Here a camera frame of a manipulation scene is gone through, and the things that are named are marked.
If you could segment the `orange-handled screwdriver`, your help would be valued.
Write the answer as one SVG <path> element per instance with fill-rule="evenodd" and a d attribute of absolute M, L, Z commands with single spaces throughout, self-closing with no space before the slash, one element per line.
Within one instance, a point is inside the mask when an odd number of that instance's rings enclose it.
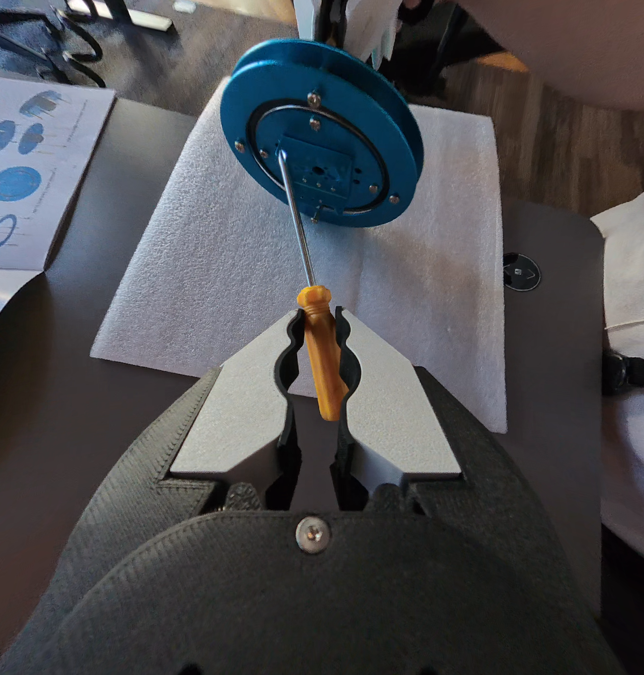
<path fill-rule="evenodd" d="M 297 302 L 304 311 L 305 342 L 318 408 L 324 420 L 337 421 L 340 419 L 342 402 L 348 388 L 340 376 L 341 349 L 336 341 L 335 319 L 330 308 L 332 295 L 328 288 L 317 284 L 298 201 L 294 195 L 287 153 L 283 148 L 278 149 L 277 159 L 307 281 L 307 286 L 298 294 Z"/>

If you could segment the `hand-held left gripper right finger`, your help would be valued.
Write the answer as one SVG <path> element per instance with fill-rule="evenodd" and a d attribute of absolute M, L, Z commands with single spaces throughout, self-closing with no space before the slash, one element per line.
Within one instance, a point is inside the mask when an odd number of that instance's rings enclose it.
<path fill-rule="evenodd" d="M 330 467 L 341 510 L 363 510 L 378 489 L 453 481 L 463 472 L 415 366 L 347 308 L 335 310 L 340 407 Z"/>

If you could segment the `black chest harness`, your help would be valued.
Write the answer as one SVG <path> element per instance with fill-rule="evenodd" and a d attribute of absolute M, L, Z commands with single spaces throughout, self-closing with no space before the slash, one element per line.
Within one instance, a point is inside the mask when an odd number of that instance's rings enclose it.
<path fill-rule="evenodd" d="M 644 359 L 629 357 L 612 350 L 602 354 L 601 392 L 616 396 L 644 387 Z"/>

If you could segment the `blue round metal base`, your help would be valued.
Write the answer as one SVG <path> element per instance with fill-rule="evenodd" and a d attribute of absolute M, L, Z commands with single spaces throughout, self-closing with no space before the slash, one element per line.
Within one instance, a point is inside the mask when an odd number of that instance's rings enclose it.
<path fill-rule="evenodd" d="M 252 47 L 225 84 L 220 119 L 244 170 L 283 203 L 285 150 L 301 215 L 321 206 L 323 223 L 374 227 L 414 198 L 418 123 L 388 80 L 341 49 L 299 38 Z"/>

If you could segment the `dark grey desk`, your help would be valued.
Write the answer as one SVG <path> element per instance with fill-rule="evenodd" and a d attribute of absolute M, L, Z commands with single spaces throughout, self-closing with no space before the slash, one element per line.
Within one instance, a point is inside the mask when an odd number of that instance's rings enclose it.
<path fill-rule="evenodd" d="M 36 335 L 33 317 L 2 335 L 29 347 L 0 344 L 0 452 L 11 440 L 30 453 L 15 474 L 30 484 L 14 505 L 0 497 L 6 538 L 18 543 L 47 503 L 82 493 L 83 469 L 119 456 L 0 674 L 519 672 L 518 573 L 468 533 L 498 544 L 498 518 L 482 524 L 477 502 L 503 492 L 514 465 L 425 367 L 412 363 L 458 480 L 383 485 L 365 509 L 330 512 L 270 510 L 248 483 L 171 476 L 224 363 L 195 377 L 91 355 L 127 270 L 113 289 L 98 277 L 132 232 L 116 213 L 148 169 L 98 194 L 87 233 L 74 213 L 50 268 L 69 302 L 53 314 L 59 333 Z"/>

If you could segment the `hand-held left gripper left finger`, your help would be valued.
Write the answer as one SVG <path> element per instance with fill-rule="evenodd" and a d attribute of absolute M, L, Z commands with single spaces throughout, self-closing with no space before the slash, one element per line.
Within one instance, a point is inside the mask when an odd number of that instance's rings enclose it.
<path fill-rule="evenodd" d="M 227 359 L 171 464 L 175 478 L 248 483 L 288 510 L 301 468 L 289 388 L 299 375 L 303 310 L 288 312 Z"/>

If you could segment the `white foam sheet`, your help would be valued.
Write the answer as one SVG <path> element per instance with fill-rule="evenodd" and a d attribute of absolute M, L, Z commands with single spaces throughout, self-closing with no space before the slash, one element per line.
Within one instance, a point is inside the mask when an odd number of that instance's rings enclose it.
<path fill-rule="evenodd" d="M 239 165 L 220 122 L 224 78 L 199 116 L 91 355 L 200 377 L 297 307 L 305 279 L 286 204 Z M 503 227 L 490 117 L 411 105 L 425 167 L 408 209 L 351 228 L 305 221 L 335 305 L 507 432 Z"/>

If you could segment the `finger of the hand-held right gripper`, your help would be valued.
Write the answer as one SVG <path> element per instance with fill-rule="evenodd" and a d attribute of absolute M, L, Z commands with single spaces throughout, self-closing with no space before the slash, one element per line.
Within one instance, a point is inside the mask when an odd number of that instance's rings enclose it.
<path fill-rule="evenodd" d="M 390 60 L 398 30 L 398 12 L 402 1 L 346 1 L 343 50 L 378 70 Z"/>
<path fill-rule="evenodd" d="M 325 40 L 325 1 L 293 1 L 298 36 L 302 40 Z"/>

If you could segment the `person's right forearm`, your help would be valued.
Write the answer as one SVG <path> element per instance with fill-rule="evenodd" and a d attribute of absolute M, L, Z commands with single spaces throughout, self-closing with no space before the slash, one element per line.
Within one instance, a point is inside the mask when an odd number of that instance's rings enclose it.
<path fill-rule="evenodd" d="M 644 1 L 460 1 L 503 48 L 588 105 L 644 111 Z"/>

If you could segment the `open instruction booklet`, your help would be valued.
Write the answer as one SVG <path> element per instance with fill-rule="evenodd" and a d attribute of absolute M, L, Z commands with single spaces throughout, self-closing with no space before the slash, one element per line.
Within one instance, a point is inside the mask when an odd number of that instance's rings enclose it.
<path fill-rule="evenodd" d="M 0 76 L 0 313 L 45 272 L 115 98 Z"/>

